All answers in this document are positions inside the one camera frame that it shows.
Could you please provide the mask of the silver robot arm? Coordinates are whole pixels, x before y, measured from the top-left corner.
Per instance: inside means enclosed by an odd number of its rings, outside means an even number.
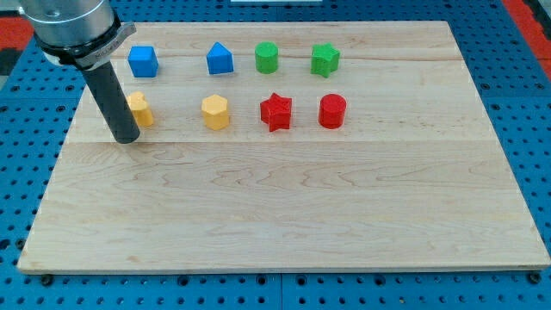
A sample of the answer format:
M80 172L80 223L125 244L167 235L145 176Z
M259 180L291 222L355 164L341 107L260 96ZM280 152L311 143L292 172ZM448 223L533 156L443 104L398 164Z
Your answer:
M91 71L136 32L122 22L109 0L20 0L20 14L34 28L34 39L53 64Z

